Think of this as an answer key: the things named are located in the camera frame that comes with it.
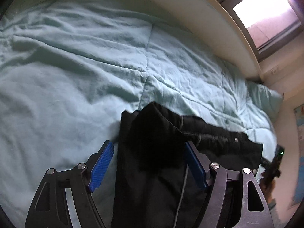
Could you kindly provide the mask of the person's right hand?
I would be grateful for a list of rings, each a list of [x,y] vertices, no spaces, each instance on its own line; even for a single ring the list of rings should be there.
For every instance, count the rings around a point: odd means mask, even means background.
[[[272,193],[276,186],[276,181],[273,180],[269,185],[266,186],[264,179],[261,179],[259,186],[264,194],[265,200],[268,204],[270,204],[273,199]]]

